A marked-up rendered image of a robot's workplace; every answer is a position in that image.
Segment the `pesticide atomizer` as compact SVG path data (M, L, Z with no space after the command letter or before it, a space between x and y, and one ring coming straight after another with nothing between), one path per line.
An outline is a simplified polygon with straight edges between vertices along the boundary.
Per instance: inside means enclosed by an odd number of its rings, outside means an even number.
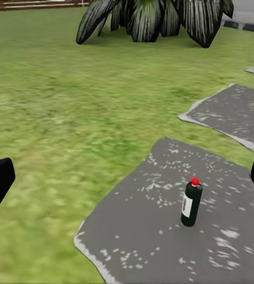
M181 222L185 226L193 226L196 221L198 207L202 195L202 189L199 189L200 182L196 177L187 184L183 199Z

